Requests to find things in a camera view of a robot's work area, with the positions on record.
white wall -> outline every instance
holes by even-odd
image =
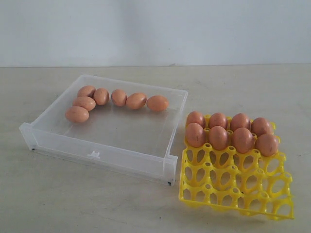
[[[311,62],[311,0],[1,0],[0,66]]]

brown egg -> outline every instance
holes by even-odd
[[[111,100],[118,107],[124,106],[127,100],[126,92],[120,89],[114,90],[111,94]]]
[[[98,88],[93,96],[96,104],[105,105],[109,101],[109,92],[105,88]]]
[[[267,119],[258,117],[252,122],[251,132],[256,134],[257,137],[260,137],[265,133],[273,134],[273,128]]]
[[[238,128],[233,132],[231,140],[237,152],[242,154],[250,151],[255,142],[252,133],[247,128]]]
[[[201,125],[190,123],[186,127],[185,137],[190,146],[201,147],[205,143],[206,134]]]
[[[78,91],[77,97],[88,96],[88,97],[93,98],[95,90],[96,88],[94,86],[91,86],[91,85],[84,86]]]
[[[229,145],[229,136],[227,131],[216,125],[209,130],[208,142],[215,150],[224,150]]]
[[[83,107],[73,106],[67,109],[65,117],[72,123],[83,123],[89,118],[89,113]]]
[[[198,123],[203,128],[205,128],[205,118],[204,115],[198,111],[193,111],[188,114],[187,120],[186,120],[186,126],[190,123]]]
[[[214,126],[221,126],[224,129],[227,129],[228,120],[223,113],[214,113],[210,116],[208,121],[208,127],[211,129]]]
[[[255,143],[262,156],[269,157],[274,155],[278,149],[278,138],[272,134],[265,133],[261,135]]]
[[[130,109],[142,108],[147,101],[147,96],[144,93],[134,93],[130,95],[126,100],[126,105]]]
[[[169,101],[164,96],[152,96],[147,100],[147,107],[152,111],[164,111],[169,106]]]
[[[248,130],[251,128],[251,121],[244,113],[236,114],[231,120],[230,129],[235,131],[238,128],[247,128]]]
[[[77,97],[73,102],[72,102],[73,106],[79,106],[79,107],[83,107],[85,109],[87,109],[88,111],[91,111],[95,108],[96,103],[95,101],[88,96],[80,96]]]

egg tray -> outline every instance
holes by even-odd
[[[205,116],[207,125],[209,118],[210,115]],[[227,119],[229,128],[231,118]],[[227,131],[231,139],[232,131]],[[233,146],[214,150],[209,143],[194,148],[184,142],[187,147],[182,153],[181,201],[192,207],[209,205],[218,211],[238,210],[246,216],[262,214],[271,220],[294,219],[290,193],[293,180],[284,171],[284,153],[278,151],[264,157],[254,148],[241,154]]]

yellow egg tray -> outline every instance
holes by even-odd
[[[209,117],[205,116],[207,125]],[[284,171],[284,153],[278,151],[264,157],[256,149],[241,154],[233,146],[214,150],[205,143],[194,148],[184,141],[187,147],[182,153],[181,201],[192,207],[209,205],[219,211],[238,210],[246,216],[262,214],[271,220],[294,219],[290,193],[293,180]]]

gray table surface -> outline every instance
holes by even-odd
[[[29,151],[18,127],[34,121],[80,74],[187,90],[185,116],[246,112],[274,121],[294,179],[296,219],[193,209],[178,200],[178,185]],[[0,100],[0,233],[310,232],[311,65],[0,68]],[[179,157],[183,124],[172,148]]]

